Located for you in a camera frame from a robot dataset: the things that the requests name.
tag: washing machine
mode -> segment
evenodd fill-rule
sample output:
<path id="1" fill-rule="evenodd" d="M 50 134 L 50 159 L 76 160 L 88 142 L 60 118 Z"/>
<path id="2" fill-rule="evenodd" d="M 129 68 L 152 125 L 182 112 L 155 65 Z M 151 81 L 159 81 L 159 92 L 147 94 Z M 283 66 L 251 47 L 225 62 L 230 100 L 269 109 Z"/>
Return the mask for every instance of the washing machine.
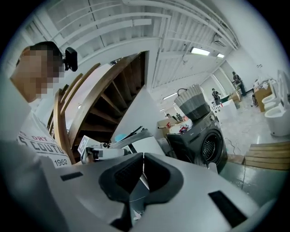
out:
<path id="1" fill-rule="evenodd" d="M 191 129 L 182 134 L 167 134 L 177 158 L 207 166 L 214 162 L 220 172 L 227 162 L 227 149 L 218 118 L 213 112 L 193 121 Z"/>

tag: black slot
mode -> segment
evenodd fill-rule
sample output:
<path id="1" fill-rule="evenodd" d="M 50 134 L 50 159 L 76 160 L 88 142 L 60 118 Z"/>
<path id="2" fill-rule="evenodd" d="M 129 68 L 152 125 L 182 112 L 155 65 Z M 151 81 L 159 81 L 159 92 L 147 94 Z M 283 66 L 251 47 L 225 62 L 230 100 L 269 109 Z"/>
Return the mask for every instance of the black slot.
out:
<path id="1" fill-rule="evenodd" d="M 221 191 L 209 193 L 208 195 L 233 228 L 247 219 Z"/>
<path id="2" fill-rule="evenodd" d="M 83 176 L 83 174 L 81 172 L 74 172 L 74 173 L 70 173 L 70 174 L 66 174 L 66 175 L 60 176 L 60 178 L 63 181 L 67 181 L 67 180 L 74 179 L 74 178 L 77 178 L 77 177 L 80 177 L 80 176 Z"/>

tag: gray container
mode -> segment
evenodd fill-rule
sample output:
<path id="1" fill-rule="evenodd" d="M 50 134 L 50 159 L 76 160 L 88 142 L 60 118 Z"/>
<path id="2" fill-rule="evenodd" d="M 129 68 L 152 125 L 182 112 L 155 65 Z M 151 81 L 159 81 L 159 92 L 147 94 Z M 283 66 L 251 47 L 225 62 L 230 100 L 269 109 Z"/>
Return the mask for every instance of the gray container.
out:
<path id="1" fill-rule="evenodd" d="M 191 121 L 197 120 L 210 112 L 199 85 L 184 89 L 185 91 L 181 94 L 179 94 L 180 90 L 177 91 L 178 97 L 174 102 Z"/>

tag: ceiling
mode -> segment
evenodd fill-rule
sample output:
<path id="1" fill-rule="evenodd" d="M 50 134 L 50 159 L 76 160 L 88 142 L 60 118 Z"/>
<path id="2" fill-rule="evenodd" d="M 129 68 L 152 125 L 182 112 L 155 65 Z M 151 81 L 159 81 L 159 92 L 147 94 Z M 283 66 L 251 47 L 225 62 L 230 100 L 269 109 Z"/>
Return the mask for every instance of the ceiling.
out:
<path id="1" fill-rule="evenodd" d="M 213 42 L 216 33 L 225 47 Z M 114 49 L 117 59 L 125 41 L 150 38 L 159 42 L 152 48 L 156 56 L 147 63 L 152 74 L 146 77 L 146 86 L 161 108 L 174 100 L 163 97 L 201 84 L 223 62 L 218 53 L 227 56 L 239 46 L 222 15 L 201 0 L 51 0 L 20 30 L 6 57 L 6 73 L 11 75 L 23 48 L 44 40 L 54 41 L 62 52 L 69 46 L 76 49 L 80 66 L 98 51 Z M 210 54 L 191 54 L 192 47 Z"/>

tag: tiled floor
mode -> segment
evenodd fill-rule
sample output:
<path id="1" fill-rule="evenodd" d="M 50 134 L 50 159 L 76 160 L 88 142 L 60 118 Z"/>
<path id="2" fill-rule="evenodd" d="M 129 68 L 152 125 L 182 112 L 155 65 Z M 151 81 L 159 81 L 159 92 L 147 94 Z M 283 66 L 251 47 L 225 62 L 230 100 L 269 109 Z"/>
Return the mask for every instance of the tiled floor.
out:
<path id="1" fill-rule="evenodd" d="M 220 175 L 262 206 L 279 196 L 288 173 L 227 162 Z"/>
<path id="2" fill-rule="evenodd" d="M 227 152 L 245 155 L 251 144 L 276 143 L 290 141 L 290 136 L 275 137 L 270 130 L 264 112 L 258 107 L 251 107 L 251 93 L 243 97 L 237 109 L 237 118 L 220 121 Z"/>

